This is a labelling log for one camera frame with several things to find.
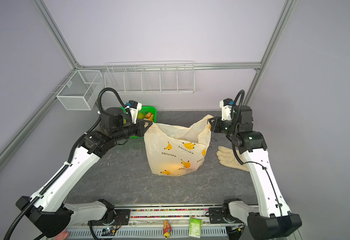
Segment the yellow fruit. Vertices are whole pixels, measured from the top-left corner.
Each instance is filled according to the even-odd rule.
[[[146,115],[144,115],[144,113],[138,113],[138,118],[144,119],[144,118],[146,118]]]

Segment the green package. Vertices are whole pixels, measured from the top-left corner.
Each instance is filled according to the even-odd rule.
[[[200,233],[201,233],[201,219],[197,219],[193,217],[190,218],[188,236],[200,238]]]

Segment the white wire shelf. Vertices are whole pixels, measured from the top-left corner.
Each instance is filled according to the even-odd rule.
[[[148,65],[107,64],[105,86],[118,93],[193,93],[193,62],[155,62]]]
[[[76,70],[56,97],[67,110],[91,110],[104,85],[100,70]]]

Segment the cable tie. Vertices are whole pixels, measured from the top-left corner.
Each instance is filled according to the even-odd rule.
[[[65,161],[65,162],[63,163],[63,165],[68,165],[69,167],[71,167],[71,166],[72,166],[72,163],[69,163],[69,162]]]

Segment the beige glove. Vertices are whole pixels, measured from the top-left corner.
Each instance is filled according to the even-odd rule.
[[[236,160],[232,149],[222,147],[222,146],[219,146],[218,149],[219,150],[216,152],[216,155],[217,155],[217,158],[219,159],[219,161],[222,165],[227,166],[227,167],[241,169],[241,170],[249,172],[246,164],[240,165],[240,163]],[[240,160],[242,162],[244,162],[242,155],[239,154],[239,151],[236,150],[236,152],[237,152],[237,155],[239,156]]]

